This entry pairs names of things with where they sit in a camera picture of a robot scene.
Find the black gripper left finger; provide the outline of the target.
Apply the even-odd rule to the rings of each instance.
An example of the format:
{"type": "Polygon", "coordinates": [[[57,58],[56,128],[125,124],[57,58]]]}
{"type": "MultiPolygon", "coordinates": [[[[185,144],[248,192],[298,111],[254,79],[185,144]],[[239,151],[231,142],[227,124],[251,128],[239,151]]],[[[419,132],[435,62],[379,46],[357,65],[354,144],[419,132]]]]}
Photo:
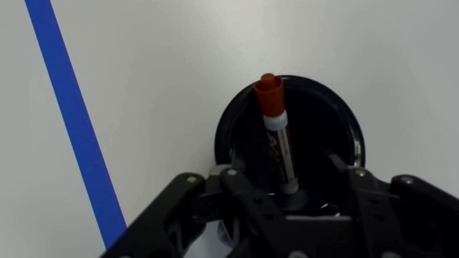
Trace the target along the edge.
{"type": "Polygon", "coordinates": [[[211,221],[237,220],[228,258],[287,258],[281,212],[237,171],[179,174],[100,258],[184,258],[211,221]]]}

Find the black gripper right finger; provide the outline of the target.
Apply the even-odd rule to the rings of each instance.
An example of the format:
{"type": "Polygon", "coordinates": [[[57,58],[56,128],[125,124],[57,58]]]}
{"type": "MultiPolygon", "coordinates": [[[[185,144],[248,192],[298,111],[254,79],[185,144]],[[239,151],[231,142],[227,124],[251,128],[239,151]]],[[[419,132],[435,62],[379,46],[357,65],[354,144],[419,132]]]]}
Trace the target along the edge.
{"type": "Polygon", "coordinates": [[[459,258],[459,200],[413,175],[390,182],[324,154],[366,258],[459,258]]]}

